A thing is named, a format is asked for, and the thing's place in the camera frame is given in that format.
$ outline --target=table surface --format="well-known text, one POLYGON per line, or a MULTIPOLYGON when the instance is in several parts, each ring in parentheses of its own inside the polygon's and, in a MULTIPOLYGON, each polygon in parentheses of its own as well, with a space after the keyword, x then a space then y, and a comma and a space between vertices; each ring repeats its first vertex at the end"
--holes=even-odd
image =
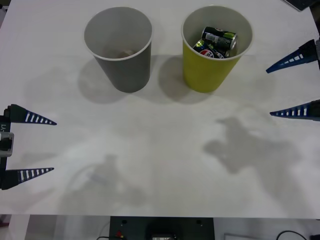
POLYGON ((281 0, 13 0, 0 30, 0 109, 57 126, 13 124, 8 169, 48 168, 0 192, 2 214, 320 218, 320 124, 269 112, 320 99, 313 62, 266 69, 318 32, 281 0), (252 23, 255 39, 212 94, 182 77, 183 19, 209 4, 252 23), (117 91, 86 50, 88 19, 129 6, 151 19, 152 74, 117 91))

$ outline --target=yellow paper cup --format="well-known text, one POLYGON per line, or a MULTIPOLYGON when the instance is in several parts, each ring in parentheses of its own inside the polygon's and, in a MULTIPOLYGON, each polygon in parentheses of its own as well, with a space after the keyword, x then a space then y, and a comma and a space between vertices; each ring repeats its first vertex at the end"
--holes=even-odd
POLYGON ((253 42, 253 29, 239 12, 225 6, 210 5, 192 12, 181 26, 183 39, 183 76, 193 90, 208 93, 216 90, 224 81, 253 42), (218 59, 204 56, 193 46, 201 39, 205 27, 213 27, 237 33, 236 55, 218 59))

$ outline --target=paper cup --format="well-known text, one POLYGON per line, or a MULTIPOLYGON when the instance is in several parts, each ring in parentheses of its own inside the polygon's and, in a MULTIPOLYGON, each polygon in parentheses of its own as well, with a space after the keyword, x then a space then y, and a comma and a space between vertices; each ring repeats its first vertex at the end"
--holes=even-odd
POLYGON ((113 86, 133 93, 150 78, 152 33, 152 24, 141 11, 113 7, 87 23, 84 42, 113 86))
POLYGON ((220 86, 240 57, 248 51, 254 34, 249 21, 239 12, 225 6, 210 5, 187 16, 181 26, 181 35, 184 80, 191 89, 208 93, 220 86), (193 50, 205 27, 237 33, 236 56, 217 59, 193 50))

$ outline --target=cup rim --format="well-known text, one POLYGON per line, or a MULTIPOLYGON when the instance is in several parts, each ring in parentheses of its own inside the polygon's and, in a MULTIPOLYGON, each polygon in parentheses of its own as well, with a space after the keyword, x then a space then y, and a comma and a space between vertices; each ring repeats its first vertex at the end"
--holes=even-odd
POLYGON ((211 61, 230 61, 230 60, 234 60, 234 59, 237 59, 237 58, 240 58, 241 56, 243 56, 252 46, 253 42, 254 42, 254 38, 255 38, 255 33, 254 33, 254 29, 252 27, 252 24, 250 23, 250 21, 242 14, 240 13, 239 11, 233 9, 232 7, 228 7, 228 6, 224 6, 224 5, 216 5, 216 4, 210 4, 210 5, 206 5, 206 6, 203 6, 203 7, 200 7, 200 8, 197 8, 195 10, 193 10, 192 12, 190 12, 183 20, 182 22, 182 25, 181 25, 181 36, 182 36, 182 40, 183 42, 185 43, 185 45, 192 51, 194 52, 195 54, 197 54, 198 56, 202 57, 202 58, 205 58, 205 59, 208 59, 208 60, 211 60, 211 61), (205 56, 205 55, 202 55, 200 54, 199 52, 197 52, 196 50, 194 50, 186 41, 186 38, 185 38, 185 35, 184 35, 184 25, 185 25, 185 22, 187 20, 187 18, 193 14, 195 11, 197 10, 200 10, 200 9, 204 9, 204 8, 207 8, 207 7, 223 7, 223 8, 226 8, 226 9, 230 9, 230 10, 233 10, 235 11, 236 13, 240 14, 244 19, 247 20, 247 22, 249 23, 249 26, 251 28, 251 31, 252 31, 252 38, 251 38, 251 42, 249 44, 249 46, 240 54, 236 55, 236 56, 233 56, 233 57, 229 57, 229 58, 224 58, 224 59, 220 59, 220 58, 213 58, 213 57, 208 57, 208 56, 205 56))
POLYGON ((146 50, 149 45, 151 44, 151 40, 153 38, 153 35, 154 35, 154 27, 153 27, 153 24, 150 20, 150 18, 141 10, 137 9, 137 8, 134 8, 134 7, 130 7, 130 6, 114 6, 114 7, 109 7, 109 8, 106 8, 104 10, 101 10, 97 13, 95 13, 87 22, 86 24, 84 25, 84 28, 83 28, 83 31, 82 31, 82 41, 86 47, 86 49, 96 58, 98 59, 101 59, 101 60, 105 60, 105 61, 113 61, 113 62, 117 62, 117 61, 124 61, 124 60, 128 60, 128 59, 131 59, 131 58, 134 58, 135 56, 138 56, 140 53, 142 53, 144 50, 146 50), (127 9, 133 9, 133 10, 136 10, 138 12, 140 12, 141 14, 143 14, 149 21, 149 23, 151 24, 151 35, 150 35, 150 39, 149 41, 147 42, 147 44, 138 52, 136 52, 135 54, 133 55, 130 55, 130 56, 126 56, 126 57, 122 57, 122 58, 108 58, 108 57, 103 57, 103 56, 100 56, 96 53, 94 53, 93 51, 91 51, 91 49, 88 47, 87 43, 86 43, 86 40, 85 40, 85 32, 86 32, 86 28, 89 24, 89 22, 95 17, 97 16, 98 14, 102 13, 103 11, 106 11, 108 9, 117 9, 117 8, 127 8, 127 9))

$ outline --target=cable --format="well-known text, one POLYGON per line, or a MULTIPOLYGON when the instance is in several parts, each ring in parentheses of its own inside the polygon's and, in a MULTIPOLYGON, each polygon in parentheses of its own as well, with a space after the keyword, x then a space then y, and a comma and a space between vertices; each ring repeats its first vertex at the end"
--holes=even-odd
POLYGON ((297 234, 299 235, 300 237, 302 237, 304 240, 307 240, 304 236, 302 236, 300 233, 296 232, 296 231, 290 231, 290 230, 286 230, 286 231, 282 231, 278 234, 278 236, 276 237, 276 240, 279 240, 280 236, 282 234, 285 234, 285 233, 294 233, 294 234, 297 234))

